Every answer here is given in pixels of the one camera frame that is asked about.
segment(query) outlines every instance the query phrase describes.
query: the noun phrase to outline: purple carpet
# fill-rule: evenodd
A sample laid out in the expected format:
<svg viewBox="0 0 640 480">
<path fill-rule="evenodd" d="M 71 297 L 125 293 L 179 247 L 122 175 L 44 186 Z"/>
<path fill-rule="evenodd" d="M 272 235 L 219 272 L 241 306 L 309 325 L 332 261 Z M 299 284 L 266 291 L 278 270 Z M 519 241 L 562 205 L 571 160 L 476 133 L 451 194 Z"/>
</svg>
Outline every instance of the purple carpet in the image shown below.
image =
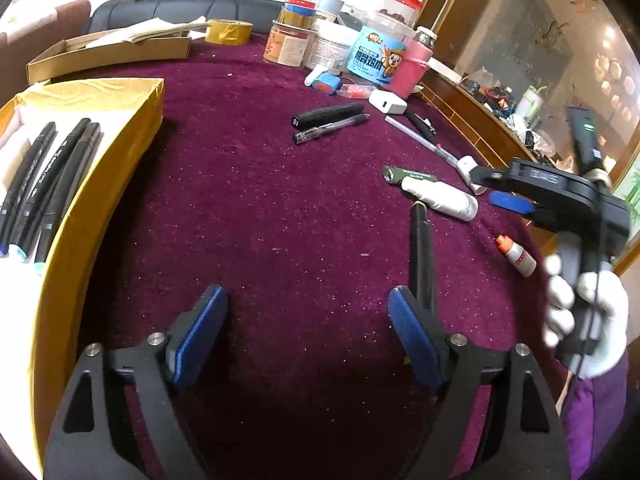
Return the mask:
<svg viewBox="0 0 640 480">
<path fill-rule="evenodd" d="M 188 60 L 92 72 L 163 77 L 166 95 L 164 123 L 104 237 L 79 344 L 137 344 L 220 283 L 229 322 L 197 387 L 175 401 L 207 465 L 222 480 L 389 480 L 429 396 L 402 364 L 386 312 L 408 279 L 412 201 L 380 170 L 465 186 L 369 104 L 369 123 L 293 145 L 293 114 L 346 100 L 306 88 L 302 70 L 266 64 L 263 49 L 263 38 L 197 41 Z M 443 147 L 479 160 L 435 108 L 410 105 Z M 470 223 L 431 214 L 439 317 L 481 346 L 525 342 L 558 392 L 564 375 L 540 341 L 540 266 L 523 278 L 493 238 L 538 254 L 518 216 L 479 202 Z M 471 464 L 487 399 L 483 390 L 457 471 Z M 161 478 L 139 421 L 137 430 Z"/>
</svg>

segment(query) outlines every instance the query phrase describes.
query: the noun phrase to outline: white plug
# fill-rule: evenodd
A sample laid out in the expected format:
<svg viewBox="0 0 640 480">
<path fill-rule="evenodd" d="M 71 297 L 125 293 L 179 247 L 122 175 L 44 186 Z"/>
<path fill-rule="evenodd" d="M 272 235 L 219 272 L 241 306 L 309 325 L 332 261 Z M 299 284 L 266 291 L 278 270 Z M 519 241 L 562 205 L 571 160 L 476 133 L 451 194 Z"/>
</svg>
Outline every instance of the white plug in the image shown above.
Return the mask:
<svg viewBox="0 0 640 480">
<path fill-rule="evenodd" d="M 406 102 L 393 92 L 375 89 L 369 96 L 369 102 L 383 114 L 403 114 Z"/>
</svg>

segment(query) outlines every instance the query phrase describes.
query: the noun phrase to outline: cardboard box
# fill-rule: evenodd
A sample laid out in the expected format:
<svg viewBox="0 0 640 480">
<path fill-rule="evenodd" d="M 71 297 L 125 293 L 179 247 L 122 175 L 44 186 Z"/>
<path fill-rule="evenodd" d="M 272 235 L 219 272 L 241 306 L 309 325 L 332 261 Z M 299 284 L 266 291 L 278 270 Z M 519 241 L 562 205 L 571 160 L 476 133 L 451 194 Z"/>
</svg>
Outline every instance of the cardboard box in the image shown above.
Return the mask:
<svg viewBox="0 0 640 480">
<path fill-rule="evenodd" d="M 164 80 L 104 78 L 29 89 L 0 108 L 0 136 L 15 125 L 55 121 L 47 157 L 84 117 L 99 122 L 102 139 L 49 251 L 43 275 L 0 258 L 0 433 L 36 478 L 49 430 L 76 362 L 84 295 L 109 224 L 129 179 L 162 123 Z M 42 161 L 40 170 L 46 165 Z"/>
<path fill-rule="evenodd" d="M 139 43 L 126 41 L 84 49 L 87 43 L 112 32 L 94 32 L 59 41 L 49 47 L 27 65 L 29 84 L 99 66 L 156 59 L 185 59 L 191 48 L 188 32 L 182 32 L 168 38 L 153 38 Z"/>
</svg>

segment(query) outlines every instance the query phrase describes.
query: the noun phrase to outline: white glove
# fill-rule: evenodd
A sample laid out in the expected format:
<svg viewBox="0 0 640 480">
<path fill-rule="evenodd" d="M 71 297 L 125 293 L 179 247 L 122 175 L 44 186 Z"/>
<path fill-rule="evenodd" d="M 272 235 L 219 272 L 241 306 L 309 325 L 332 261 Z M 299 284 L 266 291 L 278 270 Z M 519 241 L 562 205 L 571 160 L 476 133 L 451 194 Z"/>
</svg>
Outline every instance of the white glove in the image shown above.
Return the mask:
<svg viewBox="0 0 640 480">
<path fill-rule="evenodd" d="M 562 259 L 558 254 L 549 256 L 544 267 L 549 281 L 546 286 L 546 321 L 542 328 L 542 339 L 547 347 L 555 348 L 574 329 L 571 307 L 574 306 L 575 295 L 571 286 L 559 276 Z M 594 302 L 597 279 L 595 272 L 585 272 L 578 277 L 575 290 L 588 303 Z M 610 270 L 600 272 L 598 307 L 602 311 L 602 338 L 596 351 L 582 361 L 578 377 L 584 380 L 611 370 L 626 349 L 629 298 L 619 277 Z"/>
</svg>

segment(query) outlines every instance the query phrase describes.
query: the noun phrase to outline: pink bottle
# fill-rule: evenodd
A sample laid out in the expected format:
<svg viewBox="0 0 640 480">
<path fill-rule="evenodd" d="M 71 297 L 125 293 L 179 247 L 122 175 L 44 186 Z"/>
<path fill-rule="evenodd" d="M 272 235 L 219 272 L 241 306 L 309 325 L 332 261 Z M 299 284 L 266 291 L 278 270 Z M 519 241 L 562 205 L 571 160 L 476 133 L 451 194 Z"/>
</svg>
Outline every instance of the pink bottle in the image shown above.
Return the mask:
<svg viewBox="0 0 640 480">
<path fill-rule="evenodd" d="M 407 99 L 427 71 L 427 61 L 433 55 L 437 35 L 428 28 L 418 27 L 417 34 L 408 41 L 402 61 L 386 89 L 402 99 Z"/>
</svg>

